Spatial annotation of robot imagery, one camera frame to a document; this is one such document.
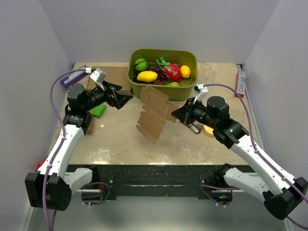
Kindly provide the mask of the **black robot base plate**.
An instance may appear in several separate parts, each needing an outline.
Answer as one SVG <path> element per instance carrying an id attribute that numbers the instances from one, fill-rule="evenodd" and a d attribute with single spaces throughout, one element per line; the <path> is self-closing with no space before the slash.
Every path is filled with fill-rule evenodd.
<path id="1" fill-rule="evenodd" d="M 104 182 L 110 191 L 89 192 L 84 187 L 82 199 L 109 200 L 118 197 L 195 197 L 205 199 L 201 185 L 227 188 L 222 173 L 232 167 L 223 165 L 84 165 L 93 170 L 93 182 Z"/>

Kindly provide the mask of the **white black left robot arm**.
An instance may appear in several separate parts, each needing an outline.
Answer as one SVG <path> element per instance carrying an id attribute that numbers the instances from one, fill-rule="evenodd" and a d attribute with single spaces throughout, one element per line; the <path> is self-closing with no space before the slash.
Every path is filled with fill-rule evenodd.
<path id="1" fill-rule="evenodd" d="M 74 150 L 89 128 L 91 109 L 107 103 L 119 110 L 133 98 L 131 94 L 120 93 L 121 88 L 105 81 L 98 83 L 92 91 L 79 83 L 68 89 L 68 104 L 64 118 L 60 120 L 64 128 L 44 163 L 25 178 L 32 207 L 64 211 L 72 195 L 83 186 L 94 189 L 99 185 L 100 177 L 91 168 L 78 168 L 69 176 L 65 173 Z"/>

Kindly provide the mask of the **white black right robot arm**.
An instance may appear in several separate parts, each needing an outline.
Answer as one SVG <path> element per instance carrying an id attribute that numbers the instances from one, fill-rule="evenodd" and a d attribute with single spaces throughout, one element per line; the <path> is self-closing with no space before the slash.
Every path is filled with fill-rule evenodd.
<path id="1" fill-rule="evenodd" d="M 185 105 L 171 113 L 180 122 L 197 121 L 213 129 L 218 142 L 239 155 L 260 177 L 255 180 L 235 167 L 217 174 L 220 189 L 238 188 L 258 198 L 275 218 L 284 220 L 303 201 L 308 182 L 296 178 L 275 163 L 254 141 L 248 130 L 230 117 L 224 98 L 212 96 L 207 105 L 189 98 Z"/>

